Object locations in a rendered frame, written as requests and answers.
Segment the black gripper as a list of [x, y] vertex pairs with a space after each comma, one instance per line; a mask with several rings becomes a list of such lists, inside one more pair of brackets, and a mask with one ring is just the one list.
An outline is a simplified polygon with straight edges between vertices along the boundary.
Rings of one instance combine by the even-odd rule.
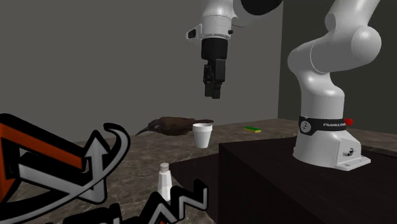
[[204, 94], [206, 97], [219, 99], [221, 86], [225, 81], [228, 40], [205, 38], [201, 43], [201, 58], [207, 61], [207, 64], [204, 65]]

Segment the white foam cup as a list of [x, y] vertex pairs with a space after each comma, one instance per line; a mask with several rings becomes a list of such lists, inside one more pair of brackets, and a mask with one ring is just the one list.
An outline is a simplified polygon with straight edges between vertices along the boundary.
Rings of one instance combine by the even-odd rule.
[[195, 143], [198, 148], [207, 148], [212, 133], [212, 124], [210, 123], [195, 123], [192, 127]]

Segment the brown bird figure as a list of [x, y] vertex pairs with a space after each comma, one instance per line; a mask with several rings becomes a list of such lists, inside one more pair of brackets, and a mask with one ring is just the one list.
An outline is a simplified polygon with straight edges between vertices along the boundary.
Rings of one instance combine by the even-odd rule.
[[187, 135], [193, 130], [193, 124], [196, 123], [214, 123], [210, 119], [194, 119], [175, 116], [163, 116], [152, 120], [145, 128], [140, 130], [136, 136], [144, 132], [156, 132], [165, 136], [182, 136]]

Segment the small white bottle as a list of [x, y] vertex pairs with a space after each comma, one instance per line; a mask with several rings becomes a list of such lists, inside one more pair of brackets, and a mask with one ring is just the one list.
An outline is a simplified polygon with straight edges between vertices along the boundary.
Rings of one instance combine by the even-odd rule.
[[171, 199], [172, 176], [169, 170], [169, 163], [161, 163], [158, 173], [158, 193], [165, 201]]

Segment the dark robot stand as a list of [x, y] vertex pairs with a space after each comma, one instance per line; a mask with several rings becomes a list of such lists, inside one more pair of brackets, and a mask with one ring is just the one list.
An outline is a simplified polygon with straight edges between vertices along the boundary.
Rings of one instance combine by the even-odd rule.
[[219, 153], [171, 164], [179, 184], [209, 188], [216, 224], [397, 224], [397, 154], [363, 147], [351, 171], [292, 155], [295, 138], [221, 143]]

